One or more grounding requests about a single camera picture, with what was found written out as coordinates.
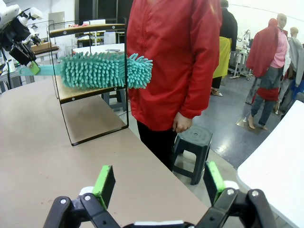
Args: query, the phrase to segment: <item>pink shirt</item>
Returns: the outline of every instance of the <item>pink shirt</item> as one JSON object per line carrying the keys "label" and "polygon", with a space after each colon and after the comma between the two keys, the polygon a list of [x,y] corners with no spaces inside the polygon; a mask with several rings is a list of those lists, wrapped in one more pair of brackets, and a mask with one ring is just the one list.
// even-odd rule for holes
{"label": "pink shirt", "polygon": [[287,38],[284,32],[278,28],[278,45],[275,53],[275,58],[270,64],[274,68],[281,68],[285,64],[285,55],[287,52]]}

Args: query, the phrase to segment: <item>white wall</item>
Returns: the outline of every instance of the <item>white wall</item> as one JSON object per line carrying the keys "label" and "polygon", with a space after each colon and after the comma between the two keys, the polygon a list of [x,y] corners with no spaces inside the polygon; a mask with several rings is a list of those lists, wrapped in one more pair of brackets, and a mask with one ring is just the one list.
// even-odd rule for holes
{"label": "white wall", "polygon": [[249,29],[251,37],[266,28],[271,18],[276,18],[278,13],[287,16],[284,28],[290,36],[290,28],[299,29],[298,39],[304,43],[304,2],[303,0],[228,0],[228,10],[238,22],[238,34]]}

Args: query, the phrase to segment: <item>white robot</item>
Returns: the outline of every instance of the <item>white robot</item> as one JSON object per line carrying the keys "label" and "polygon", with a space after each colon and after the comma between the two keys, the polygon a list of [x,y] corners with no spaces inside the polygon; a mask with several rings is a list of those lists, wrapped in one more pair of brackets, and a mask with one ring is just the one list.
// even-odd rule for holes
{"label": "white robot", "polygon": [[35,7],[22,11],[18,5],[6,6],[0,0],[0,49],[4,55],[6,52],[5,58],[10,59],[12,56],[28,67],[36,64],[36,57],[23,41],[30,38],[34,44],[40,43],[34,30],[26,26],[30,19],[42,19],[42,12]]}
{"label": "white robot", "polygon": [[242,35],[237,37],[237,40],[239,42],[242,42],[243,44],[243,49],[247,48],[247,45],[249,44],[249,39],[250,39],[250,30],[243,30]]}

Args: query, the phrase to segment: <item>plastic stool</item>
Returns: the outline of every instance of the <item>plastic stool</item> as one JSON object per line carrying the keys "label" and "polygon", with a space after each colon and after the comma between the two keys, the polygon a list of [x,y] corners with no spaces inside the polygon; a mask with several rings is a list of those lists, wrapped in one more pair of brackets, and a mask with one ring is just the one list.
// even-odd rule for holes
{"label": "plastic stool", "polygon": [[[110,93],[104,93],[101,95],[101,97],[112,109],[123,108],[123,111],[126,111],[127,108],[124,96],[124,89],[116,90],[116,94],[114,95],[110,95]],[[116,98],[118,103],[110,105],[111,98]]]}
{"label": "plastic stool", "polygon": [[191,185],[198,184],[202,171],[205,166],[205,161],[209,154],[211,145],[212,133],[202,127],[193,125],[183,133],[177,135],[174,145],[174,163],[177,156],[184,151],[189,151],[196,155],[194,171],[190,172],[180,167],[173,166],[173,171],[181,175],[191,178]]}

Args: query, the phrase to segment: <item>person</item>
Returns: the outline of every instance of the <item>person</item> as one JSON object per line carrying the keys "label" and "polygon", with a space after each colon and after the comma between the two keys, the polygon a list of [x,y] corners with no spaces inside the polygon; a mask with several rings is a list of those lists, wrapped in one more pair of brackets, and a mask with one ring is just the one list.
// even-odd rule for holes
{"label": "person", "polygon": [[[219,36],[229,38],[232,40],[231,51],[236,51],[238,38],[238,23],[233,14],[228,11],[229,3],[227,0],[221,0],[223,23],[220,27]],[[212,80],[211,94],[216,96],[223,96],[219,91],[222,77],[214,77]]]}
{"label": "person", "polygon": [[[283,81],[281,82],[279,101],[274,107],[274,112],[276,112],[278,108],[280,108],[281,111],[286,111],[288,105],[291,103],[291,100],[295,98],[298,92],[301,92],[301,87],[299,85],[301,84],[304,73],[304,48],[301,42],[297,39],[298,33],[299,30],[296,27],[292,27],[290,29],[291,37],[288,38],[288,43],[290,46],[289,55],[291,64],[287,71],[287,76],[284,77]],[[280,103],[282,102],[288,88],[290,88],[290,90],[286,95],[284,103],[282,103],[282,106],[280,106]]]}
{"label": "person", "polygon": [[153,69],[145,89],[129,89],[131,111],[141,141],[170,170],[177,133],[208,107],[221,22],[218,0],[133,1],[127,53]]}
{"label": "person", "polygon": [[252,129],[255,129],[254,116],[265,100],[259,124],[267,130],[265,125],[278,100],[281,76],[289,68],[289,45],[283,32],[286,22],[287,17],[284,14],[278,14],[277,20],[271,19],[268,28],[256,34],[248,56],[247,67],[253,70],[256,77],[261,78],[248,117],[249,127]]}

